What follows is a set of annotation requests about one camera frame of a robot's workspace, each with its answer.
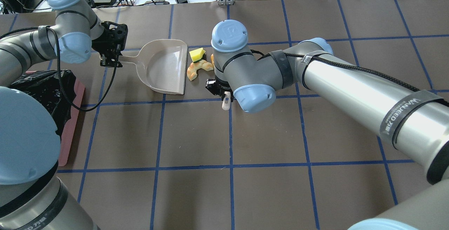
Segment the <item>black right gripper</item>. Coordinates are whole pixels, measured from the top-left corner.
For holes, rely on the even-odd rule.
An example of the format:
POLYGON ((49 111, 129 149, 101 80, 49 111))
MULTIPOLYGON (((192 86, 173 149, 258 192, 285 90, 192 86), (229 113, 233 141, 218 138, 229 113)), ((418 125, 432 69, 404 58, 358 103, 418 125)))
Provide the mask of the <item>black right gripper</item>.
POLYGON ((214 79, 207 79, 205 88, 213 95, 220 96, 222 99, 225 98, 225 93, 230 93, 230 99, 233 98, 233 90, 231 89, 227 81, 221 80, 218 77, 214 79))

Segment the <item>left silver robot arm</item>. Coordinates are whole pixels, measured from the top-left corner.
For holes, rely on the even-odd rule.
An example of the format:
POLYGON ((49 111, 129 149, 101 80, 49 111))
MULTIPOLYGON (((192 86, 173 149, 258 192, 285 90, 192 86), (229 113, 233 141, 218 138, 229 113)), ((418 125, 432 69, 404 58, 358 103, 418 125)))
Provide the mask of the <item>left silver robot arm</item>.
POLYGON ((1 229, 98 230, 56 175, 61 137, 53 117, 12 85, 33 65, 56 59, 63 99, 83 111, 63 88, 60 63, 83 63, 94 50, 101 66, 122 67, 128 27, 102 22, 86 0, 46 2, 56 13, 54 26, 1 37, 1 229))

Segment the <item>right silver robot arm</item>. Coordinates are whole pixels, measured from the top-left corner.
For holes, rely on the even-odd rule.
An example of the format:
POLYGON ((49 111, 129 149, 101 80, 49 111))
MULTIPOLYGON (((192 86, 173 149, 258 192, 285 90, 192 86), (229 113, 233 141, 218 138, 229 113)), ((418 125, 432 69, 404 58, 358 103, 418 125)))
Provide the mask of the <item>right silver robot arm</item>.
POLYGON ((246 27, 224 20, 213 28, 211 45, 215 79, 206 88, 212 94, 256 113, 274 103, 276 90, 302 84, 423 167, 431 187, 351 230, 448 229, 449 109, 442 97, 351 65, 318 37, 257 60, 246 27))

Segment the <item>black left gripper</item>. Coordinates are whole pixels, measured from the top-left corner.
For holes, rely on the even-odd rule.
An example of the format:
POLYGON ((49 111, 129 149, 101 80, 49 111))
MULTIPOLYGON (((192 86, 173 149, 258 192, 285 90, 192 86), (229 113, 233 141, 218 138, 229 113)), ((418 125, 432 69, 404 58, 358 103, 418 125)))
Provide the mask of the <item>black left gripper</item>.
POLYGON ((92 48, 101 55, 100 66, 122 68, 122 63, 117 58, 125 49, 128 25, 101 21, 98 26, 102 32, 99 37, 92 40, 92 48))

